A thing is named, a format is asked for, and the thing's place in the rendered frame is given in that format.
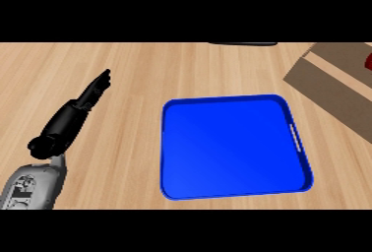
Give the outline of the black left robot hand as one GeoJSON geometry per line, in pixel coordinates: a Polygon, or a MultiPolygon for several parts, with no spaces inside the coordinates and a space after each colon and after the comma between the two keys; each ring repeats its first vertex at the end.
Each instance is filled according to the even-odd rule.
{"type": "Polygon", "coordinates": [[[81,130],[88,112],[109,87],[110,70],[106,69],[91,81],[78,99],[70,99],[60,107],[41,134],[28,143],[33,158],[47,159],[64,153],[81,130]]]}

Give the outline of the blue plastic tray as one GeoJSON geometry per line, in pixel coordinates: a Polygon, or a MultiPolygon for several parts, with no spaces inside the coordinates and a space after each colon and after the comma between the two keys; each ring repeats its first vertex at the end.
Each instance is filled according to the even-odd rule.
{"type": "Polygon", "coordinates": [[[162,106],[159,189],[169,200],[305,192],[314,176],[284,98],[178,98],[162,106]]]}

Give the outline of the brown cardboard box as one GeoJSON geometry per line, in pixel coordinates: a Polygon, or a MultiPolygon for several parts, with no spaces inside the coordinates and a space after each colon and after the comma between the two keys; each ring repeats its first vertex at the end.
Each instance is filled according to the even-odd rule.
{"type": "Polygon", "coordinates": [[[372,71],[364,42],[315,42],[283,81],[372,144],[372,71]]]}

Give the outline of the flat black object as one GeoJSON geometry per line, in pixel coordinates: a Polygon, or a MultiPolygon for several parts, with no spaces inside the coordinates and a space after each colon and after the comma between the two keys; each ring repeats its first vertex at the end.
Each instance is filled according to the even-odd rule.
{"type": "Polygon", "coordinates": [[[277,42],[208,42],[217,45],[237,45],[237,46],[274,46],[277,42]]]}

